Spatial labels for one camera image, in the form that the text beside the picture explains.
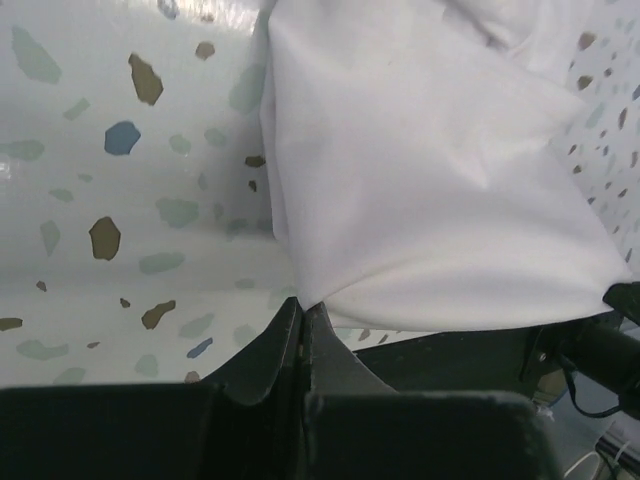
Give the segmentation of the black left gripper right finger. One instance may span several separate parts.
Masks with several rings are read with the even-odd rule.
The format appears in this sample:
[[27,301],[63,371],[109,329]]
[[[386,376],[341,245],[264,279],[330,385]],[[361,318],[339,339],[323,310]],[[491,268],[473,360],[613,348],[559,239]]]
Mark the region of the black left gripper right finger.
[[306,478],[562,478],[542,420],[524,397],[400,393],[338,339],[323,305],[304,320]]

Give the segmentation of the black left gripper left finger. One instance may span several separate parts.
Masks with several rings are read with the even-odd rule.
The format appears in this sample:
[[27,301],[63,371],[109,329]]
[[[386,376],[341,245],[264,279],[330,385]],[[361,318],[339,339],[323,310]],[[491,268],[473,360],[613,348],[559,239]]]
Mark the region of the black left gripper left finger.
[[192,383],[5,388],[5,479],[297,479],[302,311]]

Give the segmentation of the white t shirt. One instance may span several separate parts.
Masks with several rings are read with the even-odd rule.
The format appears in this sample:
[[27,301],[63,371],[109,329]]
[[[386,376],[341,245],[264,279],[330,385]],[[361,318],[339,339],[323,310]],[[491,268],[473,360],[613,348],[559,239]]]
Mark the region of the white t shirt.
[[551,148],[589,1],[278,1],[260,121],[300,305],[338,326],[590,317],[632,274]]

